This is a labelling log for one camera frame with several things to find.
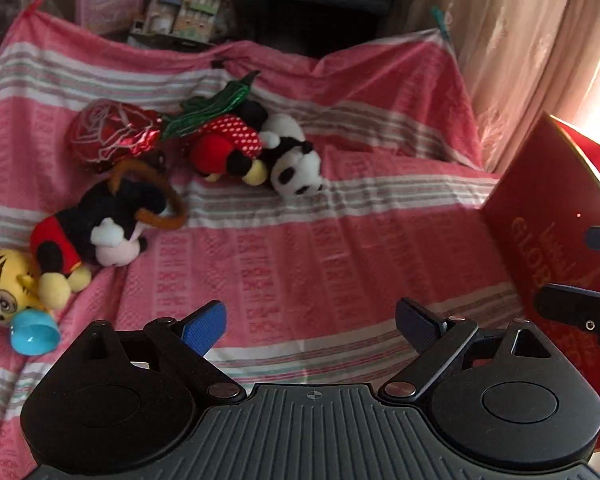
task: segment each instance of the red foil balloon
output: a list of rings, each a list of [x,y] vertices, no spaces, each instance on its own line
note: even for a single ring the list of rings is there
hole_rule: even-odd
[[[158,112],[98,99],[71,122],[67,136],[74,157],[85,167],[101,173],[123,158],[154,150],[160,140],[161,126]]]

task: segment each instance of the red cardboard box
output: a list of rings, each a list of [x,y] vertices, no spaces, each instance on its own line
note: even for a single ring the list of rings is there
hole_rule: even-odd
[[[600,252],[584,243],[587,229],[600,225],[600,145],[544,115],[482,212],[526,316],[600,395],[597,336],[544,320],[533,306],[536,292],[547,283],[600,291]]]

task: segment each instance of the blue plastic cup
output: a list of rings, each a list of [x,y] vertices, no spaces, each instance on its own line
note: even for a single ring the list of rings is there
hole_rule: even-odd
[[[28,308],[11,319],[11,347],[22,355],[42,355],[60,344],[56,321],[46,312]]]

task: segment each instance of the brown headband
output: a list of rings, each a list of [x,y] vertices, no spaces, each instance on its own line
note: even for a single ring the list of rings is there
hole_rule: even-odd
[[[180,229],[185,224],[188,218],[187,208],[180,196],[171,187],[166,178],[142,160],[126,158],[114,166],[108,182],[109,191],[113,196],[120,189],[122,177],[127,173],[136,174],[149,184],[154,184],[154,186],[158,187],[167,197],[169,204],[174,210],[174,216],[159,216],[143,207],[136,212],[136,220],[151,227],[166,230]]]

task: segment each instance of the pink striped blanket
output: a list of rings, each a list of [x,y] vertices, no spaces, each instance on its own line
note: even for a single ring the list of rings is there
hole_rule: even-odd
[[[487,326],[518,311],[477,209],[495,180],[480,170],[462,79],[435,30],[320,61],[248,42],[189,55],[111,43],[29,9],[0,51],[0,243],[26,247],[35,222],[93,184],[63,143],[88,102],[171,110],[250,70],[262,71],[253,98],[291,113],[315,142],[325,191],[284,202],[206,184],[172,157],[186,228],[150,232],[133,264],[101,270],[62,313],[56,352],[18,356],[0,329],[0,480],[33,468],[21,407],[94,319],[134,330],[223,300],[228,332],[208,358],[249,388],[385,380],[414,357],[392,319],[401,296]]]

